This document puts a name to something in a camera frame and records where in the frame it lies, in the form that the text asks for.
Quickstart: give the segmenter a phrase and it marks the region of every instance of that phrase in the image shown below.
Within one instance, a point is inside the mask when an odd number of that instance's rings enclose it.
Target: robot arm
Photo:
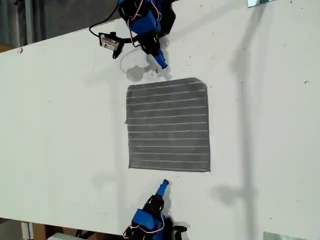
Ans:
[[[131,38],[120,38],[115,32],[99,33],[100,46],[113,51],[116,59],[123,50],[124,44],[132,43],[141,46],[146,54],[154,57],[165,69],[166,63],[161,50],[159,38],[170,33],[176,19],[172,10],[172,0],[118,0],[118,11],[126,22]]]
[[[175,226],[170,217],[161,213],[164,208],[163,196],[169,182],[163,180],[155,195],[145,203],[143,209],[134,214],[131,225],[124,231],[123,238],[128,240],[181,240],[184,226]]]

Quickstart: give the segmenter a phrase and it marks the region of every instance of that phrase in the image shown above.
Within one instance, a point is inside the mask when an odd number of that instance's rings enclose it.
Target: gray cloth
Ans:
[[[207,86],[196,78],[129,86],[129,168],[210,171]]]

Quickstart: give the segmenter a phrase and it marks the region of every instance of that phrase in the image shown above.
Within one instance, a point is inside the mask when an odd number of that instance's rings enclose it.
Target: white wire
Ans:
[[[164,221],[164,218],[163,218],[162,213],[161,213],[161,219],[162,219],[162,228],[160,228],[160,229],[158,229],[158,230],[155,230],[155,231],[145,231],[145,230],[143,230],[141,227],[139,227],[139,228],[140,228],[142,231],[144,231],[146,234],[155,234],[155,233],[157,233],[157,232],[160,232],[160,231],[163,230],[164,227],[165,227],[165,221]]]
[[[160,19],[160,15],[161,15],[161,13],[158,11],[158,8],[156,7],[156,5],[154,4],[154,2],[152,1],[152,0],[150,0],[150,2],[152,3],[152,5],[154,6],[154,8],[155,8],[155,10],[156,10],[156,13],[158,14],[158,18],[157,18],[157,20],[159,20]]]
[[[137,229],[137,228],[139,228],[139,226],[140,226],[139,224],[138,224],[138,226],[129,225],[129,228],[131,228],[131,229]],[[127,230],[124,231],[124,233],[122,234],[122,237],[123,237],[124,239],[129,239],[128,236],[125,236],[126,231],[127,231]]]
[[[155,231],[146,231],[146,230],[142,229],[142,228],[140,227],[140,225],[138,225],[138,226],[129,225],[129,228],[131,228],[131,229],[140,228],[140,229],[141,229],[142,231],[144,231],[146,234],[155,234],[155,233],[158,233],[158,232],[162,231],[162,230],[164,229],[164,227],[165,227],[164,216],[162,215],[162,213],[161,213],[161,219],[162,219],[162,228],[160,228],[160,229],[158,229],[158,230],[155,230]],[[129,239],[128,236],[125,236],[126,231],[127,231],[127,230],[124,231],[124,233],[122,234],[122,237],[123,237],[124,239]]]

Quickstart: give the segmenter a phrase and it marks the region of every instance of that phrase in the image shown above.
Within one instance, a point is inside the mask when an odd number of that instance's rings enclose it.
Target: white table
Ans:
[[[168,72],[87,29],[0,54],[0,217],[122,234],[168,179],[190,240],[319,239],[320,2],[173,8]],[[208,87],[211,172],[128,169],[128,86],[188,77]]]

